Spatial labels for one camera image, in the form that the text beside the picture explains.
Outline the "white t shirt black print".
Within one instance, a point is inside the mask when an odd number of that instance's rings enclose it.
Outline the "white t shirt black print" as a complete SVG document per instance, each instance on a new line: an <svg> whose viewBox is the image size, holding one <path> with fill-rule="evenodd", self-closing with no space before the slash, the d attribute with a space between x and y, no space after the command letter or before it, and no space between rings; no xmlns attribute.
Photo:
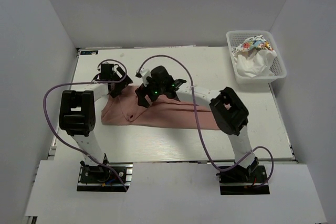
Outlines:
<svg viewBox="0 0 336 224"><path fill-rule="evenodd" d="M242 77L256 78L274 76L270 67L277 58L274 50L253 49L233 54L237 73Z"/></svg>

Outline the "white colourful print t shirt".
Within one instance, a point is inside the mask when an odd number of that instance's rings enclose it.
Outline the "white colourful print t shirt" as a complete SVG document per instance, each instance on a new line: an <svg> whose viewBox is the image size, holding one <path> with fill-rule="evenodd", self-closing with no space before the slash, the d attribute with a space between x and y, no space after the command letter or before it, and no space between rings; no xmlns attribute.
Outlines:
<svg viewBox="0 0 336 224"><path fill-rule="evenodd" d="M273 51L271 44L267 41L263 35L252 36L244 40L243 43L231 49L231 52L235 55L239 52L249 52L252 50L269 50Z"/></svg>

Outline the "pink t shirt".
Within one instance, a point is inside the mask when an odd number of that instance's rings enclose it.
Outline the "pink t shirt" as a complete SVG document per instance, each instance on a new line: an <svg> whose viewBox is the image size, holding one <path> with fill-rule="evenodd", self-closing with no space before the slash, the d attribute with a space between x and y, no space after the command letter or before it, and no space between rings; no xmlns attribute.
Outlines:
<svg viewBox="0 0 336 224"><path fill-rule="evenodd" d="M136 89L136 86L127 86L116 98L109 97L101 111L103 125L197 129L192 103L161 95L149 108L144 108L138 105Z"/></svg>

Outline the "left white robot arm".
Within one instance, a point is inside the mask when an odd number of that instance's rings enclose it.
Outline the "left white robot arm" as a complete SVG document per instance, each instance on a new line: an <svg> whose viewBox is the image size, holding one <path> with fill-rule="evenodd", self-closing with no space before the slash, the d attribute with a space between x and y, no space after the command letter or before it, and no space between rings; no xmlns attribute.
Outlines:
<svg viewBox="0 0 336 224"><path fill-rule="evenodd" d="M84 152L85 166L94 166L93 176L101 182L110 178L108 158L95 136L95 102L103 97L115 98L133 81L118 63L101 63L99 73L89 84L65 90L61 96L59 126L71 136Z"/></svg>

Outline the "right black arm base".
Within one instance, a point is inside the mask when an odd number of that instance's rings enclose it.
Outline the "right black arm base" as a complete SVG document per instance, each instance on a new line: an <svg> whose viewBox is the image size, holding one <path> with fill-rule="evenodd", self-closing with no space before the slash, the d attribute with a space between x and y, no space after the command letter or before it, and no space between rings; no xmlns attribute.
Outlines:
<svg viewBox="0 0 336 224"><path fill-rule="evenodd" d="M227 172L217 172L221 195L269 195L267 172L264 165L258 165L249 177L239 174L237 168Z"/></svg>

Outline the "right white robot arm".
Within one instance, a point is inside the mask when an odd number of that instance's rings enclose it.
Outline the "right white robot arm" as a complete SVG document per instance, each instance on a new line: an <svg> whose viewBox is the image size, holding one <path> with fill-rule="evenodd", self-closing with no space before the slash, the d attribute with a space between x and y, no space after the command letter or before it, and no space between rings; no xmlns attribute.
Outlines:
<svg viewBox="0 0 336 224"><path fill-rule="evenodd" d="M173 79L163 66L152 70L143 68L136 77L142 80L135 91L139 106L148 108L163 95L209 109L218 128L229 137L238 177L245 182L255 177L258 158L252 152L247 133L249 112L232 88L210 90L197 87L184 79Z"/></svg>

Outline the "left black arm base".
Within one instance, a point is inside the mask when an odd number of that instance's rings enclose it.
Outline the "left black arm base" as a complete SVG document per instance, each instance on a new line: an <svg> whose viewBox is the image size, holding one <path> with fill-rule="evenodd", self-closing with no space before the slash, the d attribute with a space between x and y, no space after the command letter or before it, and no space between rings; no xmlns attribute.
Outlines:
<svg viewBox="0 0 336 224"><path fill-rule="evenodd" d="M118 173L118 176L123 181L128 189L131 184L132 169L131 164L117 164L112 168ZM126 192L122 183L117 176L110 170L100 166L89 166L81 162L79 172L77 191L81 192Z"/></svg>

